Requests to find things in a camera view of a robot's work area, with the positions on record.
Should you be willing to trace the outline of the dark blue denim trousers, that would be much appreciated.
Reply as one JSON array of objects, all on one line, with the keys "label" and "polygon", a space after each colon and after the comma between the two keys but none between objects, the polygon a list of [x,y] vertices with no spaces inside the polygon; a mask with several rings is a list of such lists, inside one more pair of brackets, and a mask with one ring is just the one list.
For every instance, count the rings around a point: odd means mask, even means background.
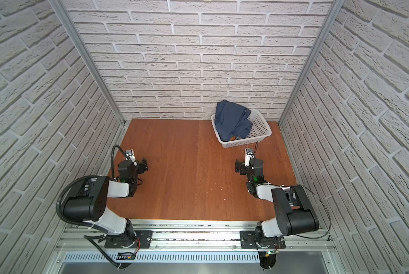
[{"label": "dark blue denim trousers", "polygon": [[251,110],[237,103],[221,100],[215,110],[215,128],[223,142],[229,142],[233,137],[246,138],[253,123],[248,119]]}]

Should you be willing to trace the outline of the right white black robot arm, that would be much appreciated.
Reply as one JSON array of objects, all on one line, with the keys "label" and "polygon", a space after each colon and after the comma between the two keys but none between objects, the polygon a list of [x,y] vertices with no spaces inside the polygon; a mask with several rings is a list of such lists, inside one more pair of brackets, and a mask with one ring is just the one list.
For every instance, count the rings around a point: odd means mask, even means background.
[{"label": "right white black robot arm", "polygon": [[275,217],[258,223],[252,235],[257,247],[279,248],[284,236],[319,229],[319,220],[303,186],[282,187],[267,182],[263,175],[263,161],[256,158],[248,163],[235,161],[235,172],[247,177],[248,192],[253,197],[274,206]]}]

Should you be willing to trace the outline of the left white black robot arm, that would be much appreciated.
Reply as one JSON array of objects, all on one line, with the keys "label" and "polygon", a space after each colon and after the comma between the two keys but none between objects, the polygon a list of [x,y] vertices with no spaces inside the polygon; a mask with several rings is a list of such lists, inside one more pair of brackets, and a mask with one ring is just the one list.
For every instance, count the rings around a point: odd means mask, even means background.
[{"label": "left white black robot arm", "polygon": [[89,175],[74,180],[59,195],[57,215],[66,223],[96,229],[102,234],[92,241],[105,248],[149,248],[153,233],[136,231],[129,219],[107,207],[108,198],[131,198],[142,181],[138,175],[148,170],[146,159],[124,160],[118,164],[119,178]]}]

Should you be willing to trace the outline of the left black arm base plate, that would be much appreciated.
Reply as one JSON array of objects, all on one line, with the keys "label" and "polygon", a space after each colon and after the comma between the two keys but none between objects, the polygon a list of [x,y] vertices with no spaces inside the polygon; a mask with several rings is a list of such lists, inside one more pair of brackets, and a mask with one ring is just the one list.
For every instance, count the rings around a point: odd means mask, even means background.
[{"label": "left black arm base plate", "polygon": [[134,231],[130,236],[124,234],[107,236],[105,240],[105,248],[131,248],[137,249],[140,244],[140,249],[148,249],[151,244],[153,231]]}]

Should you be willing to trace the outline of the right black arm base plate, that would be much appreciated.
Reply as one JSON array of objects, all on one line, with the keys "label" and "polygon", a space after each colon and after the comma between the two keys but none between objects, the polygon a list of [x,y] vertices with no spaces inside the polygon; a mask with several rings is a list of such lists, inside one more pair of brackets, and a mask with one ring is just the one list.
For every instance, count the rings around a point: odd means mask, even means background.
[{"label": "right black arm base plate", "polygon": [[284,238],[265,237],[256,231],[240,231],[240,243],[242,249],[273,249],[282,250],[286,248]]}]

